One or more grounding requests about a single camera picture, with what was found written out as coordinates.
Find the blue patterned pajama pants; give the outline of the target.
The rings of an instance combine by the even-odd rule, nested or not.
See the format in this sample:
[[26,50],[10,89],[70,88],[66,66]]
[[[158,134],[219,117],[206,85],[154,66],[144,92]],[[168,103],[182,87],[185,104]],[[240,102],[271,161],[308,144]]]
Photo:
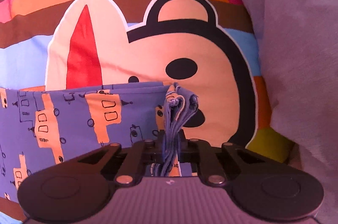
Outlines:
[[176,83],[112,84],[59,91],[1,89],[1,197],[17,200],[31,174],[117,142],[173,134],[198,111]]

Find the colourful cartoon bed sheet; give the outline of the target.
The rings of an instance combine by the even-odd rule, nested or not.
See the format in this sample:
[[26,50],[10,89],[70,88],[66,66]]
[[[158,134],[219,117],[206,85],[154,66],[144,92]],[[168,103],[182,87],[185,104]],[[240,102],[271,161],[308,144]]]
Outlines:
[[[242,0],[1,0],[1,89],[59,91],[177,83],[196,94],[188,139],[286,162],[270,126],[252,21]],[[1,197],[1,222],[21,223]]]

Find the grey lilac duvet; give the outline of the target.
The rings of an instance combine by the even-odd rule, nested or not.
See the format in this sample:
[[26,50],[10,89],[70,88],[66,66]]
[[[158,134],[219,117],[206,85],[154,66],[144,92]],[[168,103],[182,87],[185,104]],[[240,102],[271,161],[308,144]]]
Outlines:
[[317,215],[337,222],[337,0],[242,0],[258,42],[271,126],[324,186]]

